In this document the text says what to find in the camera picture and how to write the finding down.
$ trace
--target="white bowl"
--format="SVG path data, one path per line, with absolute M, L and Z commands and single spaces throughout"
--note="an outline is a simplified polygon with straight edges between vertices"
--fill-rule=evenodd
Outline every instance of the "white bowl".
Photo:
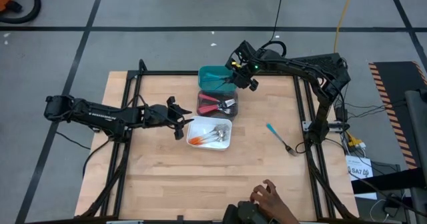
M 194 121 L 189 123 L 188 132 L 187 132 L 187 144 L 195 148 L 211 149 L 216 151 L 225 151 L 230 146 L 230 141 L 232 138 L 232 122 L 228 119 L 220 119 L 213 117 L 192 117 Z M 209 143 L 201 145 L 192 145 L 189 143 L 189 140 L 194 137 L 204 135 L 211 132 L 216 125 L 226 124 L 230 128 L 230 134 L 227 140 L 225 141 L 212 141 Z

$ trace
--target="finger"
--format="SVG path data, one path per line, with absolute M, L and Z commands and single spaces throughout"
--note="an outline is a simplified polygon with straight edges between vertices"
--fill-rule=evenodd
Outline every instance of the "finger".
M 263 197 L 258 193 L 251 193 L 251 196 L 249 197 L 249 200 L 253 203 L 254 201 L 261 202 L 263 200 Z
M 261 185 L 258 185 L 254 188 L 254 193 L 261 193 L 263 196 L 268 195 L 268 191 Z
M 270 189 L 270 193 L 277 193 L 276 192 L 276 186 L 273 184 L 272 181 L 269 179 L 266 179 L 263 181 L 264 184 L 267 184 L 267 188 Z

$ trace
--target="wooden table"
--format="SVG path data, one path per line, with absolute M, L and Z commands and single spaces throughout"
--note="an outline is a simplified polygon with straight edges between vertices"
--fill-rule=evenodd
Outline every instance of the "wooden table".
M 103 104 L 120 106 L 125 78 L 126 72 L 109 74 Z M 293 148 L 302 142 L 293 79 L 256 79 L 260 83 L 257 91 L 238 90 L 239 113 L 226 151 L 192 148 L 185 138 L 176 141 L 167 127 L 133 131 L 120 219 L 174 220 L 183 215 L 185 220 L 221 220 L 227 205 L 248 200 L 252 189 L 268 178 L 299 220 L 316 220 L 305 156 L 289 155 L 266 128 L 266 123 L 271 123 Z M 169 96 L 175 96 L 177 104 L 195 113 L 198 91 L 197 76 L 143 76 L 140 93 L 151 105 L 165 105 Z M 304 88 L 302 95 L 308 118 Z M 330 120 L 334 120 L 333 111 Z M 92 150 L 106 138 L 103 133 L 95 134 Z M 338 134 L 330 133 L 328 138 L 340 142 Z M 100 150 L 88 163 L 76 215 L 83 213 L 103 189 L 112 146 L 111 143 Z M 342 149 L 324 141 L 323 150 L 331 188 L 350 212 L 358 215 Z M 319 190 L 327 216 L 320 186 Z

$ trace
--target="white sticker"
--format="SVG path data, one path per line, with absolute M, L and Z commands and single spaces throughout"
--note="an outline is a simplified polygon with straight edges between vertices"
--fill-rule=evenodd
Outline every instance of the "white sticker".
M 373 176 L 370 159 L 346 155 L 346 161 L 347 161 L 348 171 L 351 172 L 353 175 L 357 176 L 358 178 L 365 179 Z M 350 180 L 352 181 L 357 180 L 358 178 L 352 175 L 350 176 Z M 354 196 L 359 198 L 377 200 L 376 193 L 364 193 L 364 194 L 357 194 Z

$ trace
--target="teal container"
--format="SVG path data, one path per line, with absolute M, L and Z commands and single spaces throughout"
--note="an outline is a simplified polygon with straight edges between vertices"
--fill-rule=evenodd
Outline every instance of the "teal container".
M 224 84 L 223 78 L 230 77 L 232 70 L 224 66 L 204 66 L 199 69 L 199 87 L 203 91 L 230 92 L 236 90 L 233 83 Z

